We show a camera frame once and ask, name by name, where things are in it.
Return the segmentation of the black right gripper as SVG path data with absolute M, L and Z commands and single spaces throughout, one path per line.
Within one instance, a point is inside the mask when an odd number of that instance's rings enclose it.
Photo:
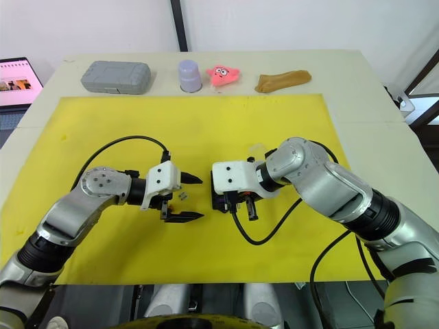
M 259 196 L 255 193 L 230 191 L 224 193 L 224 198 L 227 204 L 227 209 L 231 214 L 236 214 L 238 209 L 237 206 L 244 203 L 247 208 L 249 220 L 255 221 L 259 218 L 255 206 L 255 202 L 258 200 Z

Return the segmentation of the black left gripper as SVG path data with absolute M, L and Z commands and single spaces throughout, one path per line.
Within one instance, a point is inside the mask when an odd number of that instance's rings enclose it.
M 182 184 L 201 184 L 202 180 L 190 173 L 181 172 L 180 182 Z M 172 200 L 173 193 L 168 193 L 166 195 L 155 195 L 150 200 L 150 208 L 160 211 L 160 219 L 165 223 L 188 223 L 190 221 L 199 219 L 204 215 L 198 212 L 187 212 L 183 211 L 178 214 L 168 213 L 169 212 L 169 202 Z

